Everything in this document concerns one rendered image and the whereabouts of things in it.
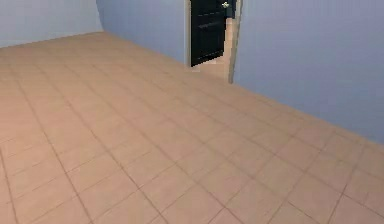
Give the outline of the black room door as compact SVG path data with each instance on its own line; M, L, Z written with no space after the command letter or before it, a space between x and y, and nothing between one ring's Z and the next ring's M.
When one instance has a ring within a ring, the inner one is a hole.
M222 3L230 6L223 8ZM224 54L226 20L234 16L236 0L191 0L191 66Z

